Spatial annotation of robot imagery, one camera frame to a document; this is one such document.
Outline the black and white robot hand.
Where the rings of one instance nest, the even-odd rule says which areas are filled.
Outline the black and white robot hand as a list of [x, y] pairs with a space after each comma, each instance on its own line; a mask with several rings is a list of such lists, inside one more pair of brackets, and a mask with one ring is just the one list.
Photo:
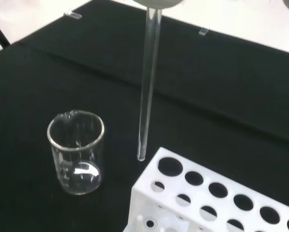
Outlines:
[[[135, 0], [135, 2], [145, 7], [162, 10], [174, 7], [183, 0]], [[283, 3], [289, 9], [289, 0], [284, 0]]]

